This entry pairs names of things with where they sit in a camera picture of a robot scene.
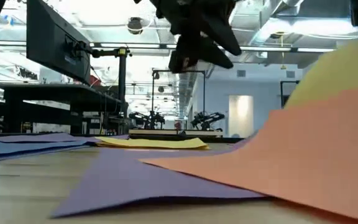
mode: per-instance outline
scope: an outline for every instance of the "computer monitor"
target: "computer monitor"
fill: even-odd
[[[90,55],[75,50],[90,42],[43,0],[27,0],[27,58],[87,85]]]

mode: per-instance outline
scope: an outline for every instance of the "orange paper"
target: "orange paper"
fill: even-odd
[[[234,152],[141,161],[358,219],[358,90],[274,111]]]

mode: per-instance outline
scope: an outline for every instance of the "workbench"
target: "workbench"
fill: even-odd
[[[4,90],[5,113],[4,122],[8,125],[8,133],[21,131],[21,114],[25,113],[23,100],[47,100],[70,105],[70,114],[79,117],[80,122],[71,124],[72,134],[82,133],[82,115],[85,111],[105,111],[118,114],[121,110],[121,101],[101,93],[85,85],[69,84],[0,84]],[[45,122],[50,116],[47,111],[42,113]],[[67,124],[65,118],[57,118],[55,124]]]
[[[212,150],[229,144],[210,144]],[[9,224],[328,224],[345,223],[281,200],[244,200],[178,205],[138,205],[70,218],[49,214],[80,181],[98,148],[78,149],[0,162],[0,223]]]

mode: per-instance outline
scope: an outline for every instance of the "yellow paper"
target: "yellow paper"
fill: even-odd
[[[288,99],[285,108],[325,100],[358,88],[358,40],[322,55]]]
[[[97,143],[104,147],[137,147],[137,148],[160,148],[160,149],[209,149],[201,139],[194,138],[184,141],[156,141],[147,139],[115,139],[109,137],[96,137],[103,142]]]

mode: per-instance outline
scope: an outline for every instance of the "wooden table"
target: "wooden table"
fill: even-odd
[[[212,149],[229,147],[212,144]],[[179,224],[179,223],[346,223],[294,204],[248,201],[209,205],[144,205],[124,210],[51,220],[48,215],[80,180],[97,148],[0,162],[0,223],[7,224]]]

